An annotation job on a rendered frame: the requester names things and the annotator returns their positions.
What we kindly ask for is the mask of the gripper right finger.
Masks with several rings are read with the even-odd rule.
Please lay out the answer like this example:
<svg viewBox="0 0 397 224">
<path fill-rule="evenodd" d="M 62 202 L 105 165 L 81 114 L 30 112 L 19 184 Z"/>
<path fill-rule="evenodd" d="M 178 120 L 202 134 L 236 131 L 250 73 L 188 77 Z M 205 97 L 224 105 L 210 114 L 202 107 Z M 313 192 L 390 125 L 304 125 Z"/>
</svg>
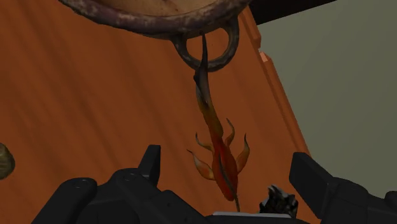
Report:
<svg viewBox="0 0 397 224">
<path fill-rule="evenodd" d="M 397 224 L 397 191 L 376 197 L 357 183 L 332 176 L 306 153 L 293 154 L 289 182 L 320 224 Z"/>
</svg>

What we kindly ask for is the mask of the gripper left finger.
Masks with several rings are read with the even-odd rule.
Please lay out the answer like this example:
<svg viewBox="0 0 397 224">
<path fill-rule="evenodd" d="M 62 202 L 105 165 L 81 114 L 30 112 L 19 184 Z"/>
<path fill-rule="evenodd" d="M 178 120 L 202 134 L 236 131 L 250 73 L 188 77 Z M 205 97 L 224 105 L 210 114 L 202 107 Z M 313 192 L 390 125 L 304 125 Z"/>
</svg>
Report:
<svg viewBox="0 0 397 224">
<path fill-rule="evenodd" d="M 202 215 L 170 190 L 157 188 L 161 147 L 150 145 L 137 168 L 120 169 L 98 185 L 69 179 L 31 224 L 202 224 Z"/>
</svg>

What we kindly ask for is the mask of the dark grey lumpy object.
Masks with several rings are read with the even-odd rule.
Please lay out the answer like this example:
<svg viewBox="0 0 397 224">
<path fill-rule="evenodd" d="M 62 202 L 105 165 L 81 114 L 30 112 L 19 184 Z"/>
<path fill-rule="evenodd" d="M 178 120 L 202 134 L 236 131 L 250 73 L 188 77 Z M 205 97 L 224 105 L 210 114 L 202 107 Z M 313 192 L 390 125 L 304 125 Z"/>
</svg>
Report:
<svg viewBox="0 0 397 224">
<path fill-rule="evenodd" d="M 288 214 L 296 218 L 298 211 L 298 201 L 295 194 L 286 193 L 276 185 L 268 187 L 268 197 L 260 202 L 260 213 Z"/>
</svg>

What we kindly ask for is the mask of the orange wooden table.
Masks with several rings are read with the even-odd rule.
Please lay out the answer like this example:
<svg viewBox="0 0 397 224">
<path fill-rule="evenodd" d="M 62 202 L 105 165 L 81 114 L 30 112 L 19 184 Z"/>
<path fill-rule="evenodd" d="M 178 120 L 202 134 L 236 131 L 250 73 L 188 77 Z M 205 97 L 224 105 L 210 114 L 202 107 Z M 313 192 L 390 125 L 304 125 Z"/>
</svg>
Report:
<svg viewBox="0 0 397 224">
<path fill-rule="evenodd" d="M 254 213 L 271 184 L 293 192 L 292 154 L 307 151 L 272 59 L 259 50 L 252 13 L 239 16 L 233 60 L 209 74 L 223 125 L 236 130 L 249 161 L 239 175 L 244 212 Z M 160 189 L 204 215 L 234 211 L 192 157 L 211 161 L 193 70 L 169 41 L 96 24 L 58 0 L 0 0 L 0 142 L 15 157 L 0 181 L 0 224 L 31 224 L 67 179 L 107 181 L 137 167 L 149 144 L 162 147 Z"/>
</svg>

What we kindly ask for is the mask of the red orange flame-shaped object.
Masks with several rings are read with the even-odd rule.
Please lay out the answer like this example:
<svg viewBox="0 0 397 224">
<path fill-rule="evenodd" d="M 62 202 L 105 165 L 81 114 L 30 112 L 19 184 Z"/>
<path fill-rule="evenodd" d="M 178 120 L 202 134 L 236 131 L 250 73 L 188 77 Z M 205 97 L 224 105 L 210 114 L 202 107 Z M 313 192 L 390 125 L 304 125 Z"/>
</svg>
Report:
<svg viewBox="0 0 397 224">
<path fill-rule="evenodd" d="M 209 87 L 209 61 L 207 52 L 207 41 L 205 34 L 202 36 L 202 59 L 198 69 L 195 70 L 193 79 L 195 81 L 195 95 L 198 107 L 207 125 L 210 143 L 202 143 L 195 134 L 196 143 L 212 153 L 212 163 L 209 165 L 199 159 L 194 152 L 191 152 L 193 161 L 199 174 L 208 180 L 215 181 L 224 198 L 227 201 L 235 202 L 236 210 L 240 211 L 238 197 L 238 175 L 247 164 L 250 154 L 250 147 L 247 139 L 244 139 L 243 150 L 237 157 L 232 155 L 230 145 L 235 137 L 235 127 L 230 120 L 227 120 L 231 133 L 223 137 L 223 126 L 214 108 Z"/>
</svg>

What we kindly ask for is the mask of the olive brown round object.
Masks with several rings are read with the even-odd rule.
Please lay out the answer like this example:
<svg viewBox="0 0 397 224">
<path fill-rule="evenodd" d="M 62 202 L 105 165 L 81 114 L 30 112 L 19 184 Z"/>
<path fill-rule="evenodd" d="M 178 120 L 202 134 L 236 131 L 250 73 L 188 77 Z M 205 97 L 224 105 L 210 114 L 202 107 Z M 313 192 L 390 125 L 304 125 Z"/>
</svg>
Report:
<svg viewBox="0 0 397 224">
<path fill-rule="evenodd" d="M 15 159 L 9 149 L 0 143 L 0 180 L 7 178 L 15 169 Z"/>
</svg>

